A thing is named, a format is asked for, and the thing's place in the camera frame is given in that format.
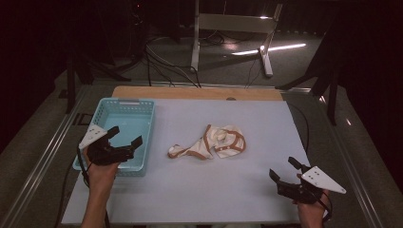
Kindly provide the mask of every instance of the black cable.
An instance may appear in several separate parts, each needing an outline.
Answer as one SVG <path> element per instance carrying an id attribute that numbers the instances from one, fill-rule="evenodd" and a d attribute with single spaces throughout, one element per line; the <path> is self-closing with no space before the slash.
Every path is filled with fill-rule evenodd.
<path id="1" fill-rule="evenodd" d="M 299 109 L 298 107 L 296 107 L 293 104 L 287 103 L 289 106 L 293 107 L 294 109 L 296 109 L 303 117 L 303 119 L 305 120 L 305 124 L 306 124 L 306 144 L 305 144 L 305 153 L 308 154 L 308 148 L 309 148 L 309 123 L 308 123 L 308 119 L 306 118 L 305 114 L 301 111 L 301 109 Z"/>
<path id="2" fill-rule="evenodd" d="M 200 81 L 199 81 L 199 74 L 198 74 L 198 71 L 197 71 L 194 67 L 192 67 L 192 66 L 178 66 L 178 65 L 173 65 L 173 64 L 164 63 L 163 61 L 159 60 L 158 58 L 156 58 L 156 57 L 153 56 L 152 54 L 148 53 L 148 51 L 145 51 L 145 54 L 146 54 L 147 56 L 151 57 L 152 59 L 154 59 L 155 61 L 157 61 L 159 64 L 164 65 L 164 66 L 168 66 L 168 67 L 179 67 L 179 68 L 192 68 L 192 69 L 195 71 L 195 73 L 196 73 L 196 82 L 197 82 L 197 85 L 196 85 L 194 82 L 192 82 L 188 77 L 185 77 L 185 78 L 188 79 L 189 82 L 191 82 L 191 83 L 193 84 L 193 86 L 195 86 L 195 87 L 202 87 L 201 84 L 200 84 Z"/>
<path id="3" fill-rule="evenodd" d="M 172 85 L 172 86 L 175 87 L 175 85 L 174 85 L 173 82 L 172 82 L 172 79 L 171 79 L 169 76 L 163 74 L 163 73 L 158 69 L 156 63 L 153 63 L 153 62 L 150 61 L 150 62 L 148 62 L 147 64 L 145 64 L 145 63 L 143 63 L 143 64 L 144 64 L 144 65 L 148 65 L 148 67 L 152 67 L 153 69 L 155 69 L 155 71 L 157 71 L 161 76 L 163 76 L 163 77 L 166 79 L 166 81 L 169 82 L 170 85 Z"/>
<path id="4" fill-rule="evenodd" d="M 59 202 L 59 210 L 58 210 L 58 212 L 57 212 L 56 222 L 54 223 L 54 226 L 53 226 L 54 228 L 57 228 L 57 227 L 58 227 L 59 221 L 60 221 L 60 217 L 62 216 L 63 204 L 64 204 L 64 202 L 65 202 L 65 192 L 66 192 L 67 177 L 68 177 L 68 174 L 70 173 L 69 171 L 70 171 L 70 169 L 71 169 L 71 166 L 72 166 L 73 163 L 74 163 L 74 160 L 75 160 L 75 157 L 74 157 L 73 160 L 69 163 L 69 165 L 68 165 L 68 167 L 67 167 L 67 171 L 66 171 L 66 173 L 65 173 L 65 178 L 64 178 L 64 180 L 63 180 L 63 185 L 62 185 L 62 194 L 61 194 L 60 202 Z"/>

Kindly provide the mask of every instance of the light blue basket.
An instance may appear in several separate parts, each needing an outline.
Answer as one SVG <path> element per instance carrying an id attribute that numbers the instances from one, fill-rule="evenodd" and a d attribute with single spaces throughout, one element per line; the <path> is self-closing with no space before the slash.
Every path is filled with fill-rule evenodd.
<path id="1" fill-rule="evenodd" d="M 91 123 L 104 130 L 119 126 L 120 133 L 110 139 L 114 147 L 130 145 L 138 136 L 143 144 L 134 152 L 134 158 L 119 165 L 117 176 L 143 177 L 148 160 L 148 148 L 154 124 L 154 102 L 137 99 L 103 98 L 95 110 Z M 81 170 L 76 158 L 73 168 Z"/>

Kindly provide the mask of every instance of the white table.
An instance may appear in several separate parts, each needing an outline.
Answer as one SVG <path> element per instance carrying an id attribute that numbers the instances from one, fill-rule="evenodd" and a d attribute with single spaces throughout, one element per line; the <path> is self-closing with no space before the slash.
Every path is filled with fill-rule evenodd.
<path id="1" fill-rule="evenodd" d="M 286 223 L 297 208 L 269 178 L 298 182 L 292 156 L 309 164 L 288 105 L 273 101 L 155 100 L 155 128 L 143 178 L 117 178 L 107 205 L 112 223 Z M 192 145 L 208 124 L 236 124 L 247 149 L 237 156 L 170 160 L 168 148 Z M 81 223 L 88 190 L 79 178 L 64 224 Z"/>

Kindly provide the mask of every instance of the wire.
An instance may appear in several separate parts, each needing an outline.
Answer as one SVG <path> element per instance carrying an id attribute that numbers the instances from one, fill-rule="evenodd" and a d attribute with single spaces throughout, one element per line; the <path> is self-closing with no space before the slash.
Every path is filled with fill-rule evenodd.
<path id="1" fill-rule="evenodd" d="M 310 130 L 309 130 L 309 123 L 308 123 L 308 119 L 306 118 L 306 116 L 305 116 L 305 114 L 301 111 L 301 109 L 299 109 L 298 107 L 296 107 L 295 105 L 293 105 L 293 104 L 290 104 L 290 103 L 287 103 L 289 106 L 291 106 L 291 107 L 293 107 L 296 111 L 298 111 L 300 114 L 301 114 L 301 116 L 303 117 L 303 119 L 305 120 L 305 124 L 306 124 L 306 144 L 305 144 L 305 153 L 306 154 L 308 154 L 308 148 L 309 148 L 309 138 L 310 138 L 310 136 L 309 136 L 309 132 L 310 132 Z"/>
<path id="2" fill-rule="evenodd" d="M 185 78 L 186 78 L 189 82 L 191 82 L 195 87 L 202 87 L 201 84 L 200 84 L 200 81 L 199 81 L 199 74 L 198 74 L 198 71 L 197 71 L 195 68 L 193 68 L 192 66 L 178 66 L 178 65 L 173 65 L 173 64 L 169 63 L 168 61 L 166 61 L 163 57 L 161 57 L 161 56 L 159 56 L 157 53 L 155 53 L 148 45 L 146 45 L 145 47 L 146 47 L 146 49 L 149 49 L 149 50 L 153 53 L 153 55 L 155 55 L 155 56 L 153 56 L 153 55 L 149 54 L 147 51 L 145 51 L 145 53 L 147 54 L 147 56 L 151 57 L 152 59 L 154 59 L 155 61 L 157 61 L 158 63 L 160 63 L 160 64 L 162 64 L 162 65 L 164 65 L 164 66 L 176 68 L 176 69 L 179 70 L 181 73 L 183 73 L 183 77 L 185 77 Z M 189 76 L 181 69 L 181 68 L 183 68 L 183 67 L 192 68 L 192 69 L 195 71 L 195 73 L 196 73 L 197 85 L 196 85 L 196 83 L 194 83 L 194 82 L 189 78 Z"/>
<path id="3" fill-rule="evenodd" d="M 74 163 L 74 160 L 75 160 L 75 156 L 74 156 L 74 158 L 72 159 L 72 161 L 69 163 L 69 165 L 68 165 L 68 167 L 67 167 L 67 171 L 66 171 L 66 173 L 65 173 L 65 178 L 63 179 L 62 194 L 61 194 L 61 197 L 60 197 L 59 210 L 58 210 L 58 212 L 57 212 L 56 222 L 54 223 L 54 226 L 53 226 L 54 228 L 57 228 L 57 227 L 58 227 L 59 221 L 60 221 L 60 217 L 62 216 L 63 205 L 64 205 L 64 203 L 65 203 L 65 192 L 66 192 L 67 177 L 68 177 L 68 174 L 70 173 L 70 169 L 71 169 L 71 166 L 72 166 L 73 163 Z"/>
<path id="4" fill-rule="evenodd" d="M 144 64 L 144 65 L 146 65 L 146 66 L 148 66 L 148 67 L 152 67 L 153 69 L 155 69 L 161 76 L 163 76 L 165 79 L 166 79 L 166 81 L 168 81 L 169 82 L 169 84 L 171 85 L 171 86 L 174 86 L 175 87 L 175 85 L 173 84 L 173 82 L 172 82 L 172 79 L 170 78 L 170 77 L 168 77 L 167 75 L 164 75 L 158 68 L 157 68 L 157 65 L 158 64 L 156 64 L 156 63 L 153 63 L 153 62 L 151 62 L 151 61 L 149 61 L 149 62 L 147 62 L 147 63 L 144 63 L 144 62 L 142 62 L 142 64 Z"/>

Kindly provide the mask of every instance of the metal frame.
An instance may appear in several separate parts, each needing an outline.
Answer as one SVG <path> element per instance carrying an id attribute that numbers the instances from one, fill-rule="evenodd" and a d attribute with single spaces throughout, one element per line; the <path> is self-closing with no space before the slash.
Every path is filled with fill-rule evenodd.
<path id="1" fill-rule="evenodd" d="M 272 77 L 273 69 L 270 64 L 268 48 L 270 46 L 270 43 L 272 42 L 273 34 L 276 29 L 281 8 L 282 4 L 277 4 L 274 16 L 268 18 L 207 14 L 199 12 L 199 0 L 196 0 L 195 36 L 193 41 L 192 62 L 191 62 L 192 69 L 193 70 L 199 69 L 200 29 L 248 31 L 248 32 L 267 33 L 267 37 L 263 43 L 263 46 L 259 47 L 259 53 L 263 63 L 265 75 L 267 77 Z"/>

